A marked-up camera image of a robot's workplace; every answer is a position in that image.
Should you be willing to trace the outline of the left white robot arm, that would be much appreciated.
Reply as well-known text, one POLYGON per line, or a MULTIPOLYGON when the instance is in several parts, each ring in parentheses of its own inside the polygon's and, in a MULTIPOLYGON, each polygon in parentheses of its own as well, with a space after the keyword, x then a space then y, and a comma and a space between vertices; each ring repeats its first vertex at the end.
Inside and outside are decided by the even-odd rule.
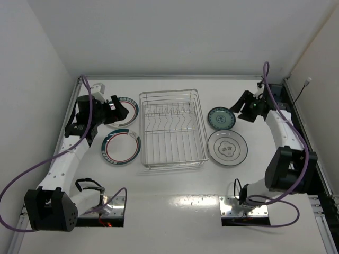
POLYGON ((78 166, 97 135, 97 128, 122 121, 128 113, 115 95, 110 101, 100 101, 93 95, 77 98, 65 127, 61 155, 55 158, 37 189, 28 190, 24 197, 33 230, 70 232, 79 216, 93 212, 102 214, 106 206, 104 187, 79 188, 79 193, 73 197, 69 197, 69 192, 78 166))

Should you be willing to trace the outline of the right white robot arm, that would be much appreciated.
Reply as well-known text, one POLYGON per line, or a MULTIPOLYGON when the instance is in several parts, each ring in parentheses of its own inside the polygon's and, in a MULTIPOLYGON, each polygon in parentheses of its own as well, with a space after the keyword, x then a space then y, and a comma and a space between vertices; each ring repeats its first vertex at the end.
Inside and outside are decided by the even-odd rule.
POLYGON ((255 94, 244 91, 230 110, 247 122, 261 116, 270 128, 276 147, 264 178, 241 188, 239 204, 255 207, 265 202, 275 203, 287 195, 308 192, 318 157, 294 127, 288 105, 276 102, 270 87, 260 84, 255 94))

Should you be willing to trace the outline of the white plate with grey rim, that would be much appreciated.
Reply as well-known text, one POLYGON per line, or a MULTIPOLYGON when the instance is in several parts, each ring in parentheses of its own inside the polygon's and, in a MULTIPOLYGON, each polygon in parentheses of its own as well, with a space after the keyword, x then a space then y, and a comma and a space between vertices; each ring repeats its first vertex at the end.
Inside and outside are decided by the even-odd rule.
POLYGON ((214 161, 227 167, 240 165, 248 155, 245 139, 232 130, 215 131, 208 138, 208 150, 214 161))

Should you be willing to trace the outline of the small blue patterned plate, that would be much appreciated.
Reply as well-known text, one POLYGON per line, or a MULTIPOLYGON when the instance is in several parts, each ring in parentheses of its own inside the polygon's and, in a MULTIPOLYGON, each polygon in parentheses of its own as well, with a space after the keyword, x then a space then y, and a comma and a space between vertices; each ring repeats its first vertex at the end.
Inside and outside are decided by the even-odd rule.
POLYGON ((236 123, 234 113, 225 107, 212 108, 207 115, 207 120, 215 130, 230 130, 236 123))

